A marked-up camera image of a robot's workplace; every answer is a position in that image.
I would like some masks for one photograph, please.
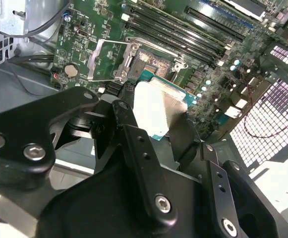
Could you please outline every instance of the black cable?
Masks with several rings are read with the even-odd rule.
[[[38,94],[34,94],[32,92],[30,92],[25,85],[23,84],[23,82],[21,81],[21,79],[19,78],[19,76],[17,75],[17,73],[14,71],[14,69],[10,66],[10,63],[6,61],[6,65],[7,67],[10,69],[10,72],[15,76],[15,78],[17,79],[17,81],[19,82],[19,84],[22,86],[22,88],[25,90],[26,93],[28,93],[31,96],[35,96],[35,97],[46,97],[48,95],[38,95]]]
[[[15,65],[18,65],[22,68],[25,68],[25,69],[28,69],[30,71],[34,71],[36,73],[39,73],[43,76],[46,76],[46,77],[50,77],[50,72],[48,70],[45,70],[45,69],[42,69],[42,68],[38,68],[38,67],[35,67],[29,63],[26,63],[26,62],[16,62],[16,63],[13,63]]]
[[[51,27],[58,19],[62,18],[62,15],[64,14],[64,12],[67,11],[67,9],[70,7],[72,0],[65,0],[65,2],[66,3],[62,9],[60,9],[49,21],[47,21],[45,24],[38,27],[37,29],[29,31],[25,35],[8,35],[5,33],[1,33],[1,34],[7,37],[13,37],[13,38],[25,38],[25,37],[36,36],[40,34],[41,32],[47,30],[49,27]]]
[[[37,44],[37,45],[40,45],[42,48],[44,48],[45,50],[51,52],[51,53],[55,53],[55,49],[52,48],[51,46],[47,45],[47,44],[44,44],[42,41],[36,39],[35,37],[30,37],[29,38],[29,41]]]
[[[57,26],[56,30],[54,31],[54,33],[45,41],[42,41],[42,44],[47,44],[48,42],[50,42],[55,36],[56,34],[59,32],[60,30],[60,27],[62,26],[63,24],[63,21],[64,21],[64,18],[62,17],[60,22],[59,22],[59,25]]]
[[[54,55],[33,55],[33,56],[21,56],[21,57],[13,57],[8,59],[10,63],[17,63],[17,62],[36,62],[36,63],[43,63],[43,62],[50,62],[54,61]]]

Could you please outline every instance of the green circuit board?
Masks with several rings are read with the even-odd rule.
[[[265,18],[274,22],[274,27],[281,27],[288,20],[288,0],[260,2],[266,9]],[[123,14],[134,20],[122,20]],[[178,25],[178,31],[173,31],[171,37],[172,23],[168,22],[162,29],[157,21],[162,18]],[[170,30],[159,33],[154,27],[161,30],[169,27]],[[181,28],[189,29],[203,40],[201,45],[196,46],[195,42],[184,42],[190,47],[196,47],[193,53],[187,51],[186,46],[172,45],[170,38],[177,39],[176,32],[180,32]],[[220,126],[218,118],[222,113],[218,113],[216,109],[224,98],[231,95],[227,84],[233,82],[236,90],[249,74],[258,77],[261,73],[258,59],[268,45],[275,40],[288,44],[268,27],[268,23],[264,26],[224,1],[73,0],[70,20],[63,23],[58,36],[54,67],[59,68],[59,71],[52,77],[52,82],[60,82],[64,88],[80,85],[97,93],[100,87],[107,87],[114,82],[127,47],[124,43],[129,37],[140,37],[164,49],[175,49],[176,53],[180,52],[180,56],[184,55],[181,59],[188,64],[188,68],[180,70],[173,82],[191,94],[202,94],[196,105],[189,107],[189,113],[197,119],[197,129],[202,138],[212,132],[214,124]],[[99,40],[105,41],[99,55],[94,59],[95,69],[90,80],[89,64]],[[141,45],[141,49],[171,63],[175,60],[174,56],[147,45]],[[240,65],[236,70],[231,70],[235,60],[239,60]],[[68,64],[75,65],[77,76],[68,77],[62,70]],[[164,78],[170,80],[172,75],[173,72],[169,71]]]

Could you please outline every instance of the red wire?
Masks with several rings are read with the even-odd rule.
[[[252,110],[252,108],[253,108],[253,99],[252,99],[252,95],[251,95],[249,84],[247,84],[247,90],[248,90],[248,95],[249,95],[249,99],[250,99],[250,102],[251,102],[251,108],[249,109],[249,112],[244,117],[244,129],[245,129],[247,134],[249,134],[250,136],[255,137],[255,138],[266,139],[266,138],[275,137],[275,136],[279,135],[282,131],[284,131],[284,130],[286,130],[288,128],[288,125],[287,125],[284,128],[282,128],[280,131],[276,132],[275,134],[266,135],[266,136],[254,135],[251,132],[249,132],[249,130],[246,127],[246,119],[247,119],[248,114],[250,113],[250,110]]]

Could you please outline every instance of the black ram slot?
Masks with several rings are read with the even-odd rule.
[[[187,7],[186,8],[186,13],[190,16],[193,16],[195,17],[196,19],[198,19],[199,21],[202,21],[203,23],[213,27],[213,28],[216,28],[218,29],[219,31],[222,31],[223,33],[239,40],[239,41],[243,41],[245,39],[244,36],[242,36],[241,34],[239,34],[238,32],[226,27],[225,25],[221,24],[221,23],[218,23],[216,22],[215,20],[207,17],[206,15],[190,8],[190,7]]]
[[[139,25],[145,25],[149,29],[155,30],[159,32],[160,34],[164,34],[169,39],[179,42],[184,48],[190,48],[198,52],[201,55],[204,55],[213,59],[218,57],[216,53],[206,51],[205,49],[203,49],[201,46],[198,46],[197,44],[194,44],[194,43],[190,44],[188,42],[183,41],[181,38],[174,36],[173,34],[167,32],[165,28],[158,27],[156,26],[156,24],[149,22],[150,21],[149,19],[147,19],[146,21],[145,20],[143,21],[143,19],[134,18],[132,19],[132,21],[136,22]]]
[[[150,33],[155,34],[160,39],[163,39],[164,41],[166,41],[166,43],[171,44],[172,46],[175,46],[178,50],[186,52],[186,54],[190,54],[191,56],[193,56],[193,55],[199,56],[199,57],[202,57],[204,59],[207,59],[208,61],[215,61],[215,59],[216,59],[212,56],[204,54],[201,51],[201,49],[195,50],[194,48],[186,46],[182,42],[177,41],[176,39],[172,38],[171,36],[169,37],[166,34],[163,34],[163,33],[159,32],[158,30],[154,29],[153,27],[143,24],[142,22],[130,21],[130,23],[134,24],[134,25],[136,25],[142,29],[145,29],[146,31],[149,30]]]
[[[225,44],[221,44],[220,42],[216,42],[212,39],[206,38],[203,35],[200,35],[199,33],[196,33],[195,31],[180,25],[173,20],[160,15],[157,12],[154,12],[153,10],[145,7],[145,6],[139,6],[139,5],[134,5],[132,11],[139,12],[142,15],[145,15],[149,18],[152,18],[154,21],[163,24],[167,26],[168,28],[172,28],[173,30],[185,35],[186,37],[190,37],[194,41],[198,41],[199,43],[203,43],[205,46],[215,50],[219,50],[220,52],[224,52],[225,49],[224,47],[226,46]]]
[[[186,45],[186,46],[188,46],[188,47],[190,47],[196,51],[199,51],[199,52],[201,52],[205,55],[208,55],[210,57],[216,57],[216,58],[218,57],[218,53],[213,51],[209,47],[206,47],[197,41],[191,40],[190,38],[187,38],[187,37],[179,34],[177,31],[160,24],[159,22],[157,22],[154,19],[150,19],[150,18],[146,17],[145,15],[142,15],[139,12],[131,13],[130,15],[133,16],[134,18],[136,18],[136,19],[134,19],[136,22],[143,23],[145,25],[149,24],[149,27],[152,27],[153,29],[155,29],[156,31],[159,31],[161,33],[163,32],[168,37],[173,38],[173,39],[181,42],[182,44],[184,44],[184,45]]]
[[[174,41],[169,41],[168,39],[165,39],[164,36],[158,34],[158,32],[150,32],[151,29],[148,30],[147,28],[142,28],[135,22],[127,23],[126,27],[132,29],[133,31],[139,33],[142,36],[148,36],[151,37],[152,39],[155,39],[157,42],[160,42],[165,46],[169,47],[173,52],[179,52],[180,54],[185,54],[193,59],[196,59],[200,62],[207,64],[210,67],[214,66],[214,62],[212,59],[205,58],[199,54],[183,49],[182,47],[180,47],[180,44],[178,45],[178,43]]]

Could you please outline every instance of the motherboard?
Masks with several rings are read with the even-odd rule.
[[[150,72],[192,98],[202,139],[242,115],[267,74],[288,0],[73,0],[60,27],[52,83],[117,95]]]

